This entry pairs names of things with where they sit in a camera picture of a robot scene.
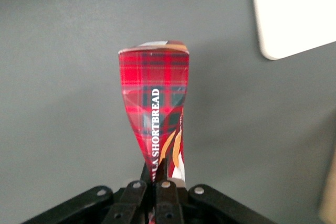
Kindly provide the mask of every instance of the red tartan packaging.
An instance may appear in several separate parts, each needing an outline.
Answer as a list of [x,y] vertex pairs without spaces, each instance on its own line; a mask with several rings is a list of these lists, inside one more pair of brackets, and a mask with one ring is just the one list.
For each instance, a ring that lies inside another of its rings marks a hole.
[[126,113],[152,181],[163,158],[168,177],[185,180],[183,103],[189,52],[179,41],[156,41],[119,51]]

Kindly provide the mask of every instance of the gray table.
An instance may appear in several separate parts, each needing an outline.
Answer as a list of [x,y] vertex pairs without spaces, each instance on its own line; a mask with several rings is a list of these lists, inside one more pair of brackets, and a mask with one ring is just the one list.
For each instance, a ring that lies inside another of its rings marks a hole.
[[278,223],[322,223],[336,44],[265,59],[252,0],[0,0],[0,223],[139,176],[117,52],[162,39],[191,55],[188,187],[209,184]]

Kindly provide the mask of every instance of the white object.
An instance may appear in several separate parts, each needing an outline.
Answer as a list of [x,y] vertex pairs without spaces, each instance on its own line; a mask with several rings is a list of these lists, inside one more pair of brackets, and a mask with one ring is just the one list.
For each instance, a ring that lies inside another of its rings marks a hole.
[[254,0],[260,49],[271,60],[336,41],[336,0]]

